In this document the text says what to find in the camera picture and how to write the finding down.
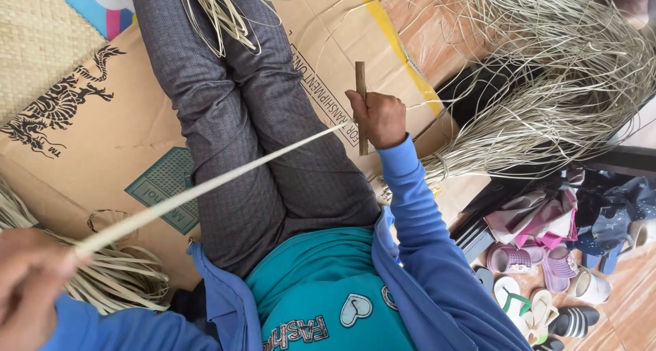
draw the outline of woven mat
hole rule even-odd
[[[0,124],[104,44],[103,37],[64,0],[2,0]]]

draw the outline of right hand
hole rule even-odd
[[[367,92],[366,103],[354,90],[346,91],[354,118],[363,126],[371,144],[379,150],[390,149],[406,140],[406,105],[400,99]]]
[[[38,229],[0,233],[0,350],[35,351],[47,342],[57,324],[54,301],[79,264]]]

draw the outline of person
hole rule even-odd
[[[225,35],[219,58],[180,0],[134,1],[196,183],[326,129],[263,3],[232,0],[265,23],[250,27],[261,53]],[[391,95],[346,95],[380,154],[391,206],[379,207],[334,134],[200,197],[203,238],[189,252],[218,340],[174,312],[101,316],[60,295],[79,263],[38,231],[14,229],[0,234],[0,350],[530,350],[449,238],[406,133],[406,106]]]

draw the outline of yellow tape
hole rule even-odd
[[[418,73],[414,68],[408,63],[408,58],[403,49],[403,42],[399,38],[399,35],[396,34],[396,28],[394,28],[390,17],[387,15],[387,12],[382,7],[381,3],[376,0],[362,0],[363,2],[371,2],[367,4],[367,9],[373,17],[373,19],[378,23],[378,26],[381,28],[382,33],[387,37],[389,45],[392,47],[396,55],[398,56],[401,63],[406,68],[406,71],[410,75],[410,78],[414,81],[416,88],[421,92],[426,101],[439,100],[438,95],[435,93],[435,90],[429,84],[424,77]],[[435,116],[438,116],[442,111],[442,104],[439,102],[430,102],[428,105],[433,110]]]

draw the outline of purple slipper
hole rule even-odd
[[[488,252],[488,269],[500,273],[528,273],[545,257],[545,249],[537,247],[532,241],[521,248],[497,242]]]
[[[564,293],[570,288],[570,278],[578,274],[574,256],[564,244],[556,246],[542,262],[546,288],[552,293]]]

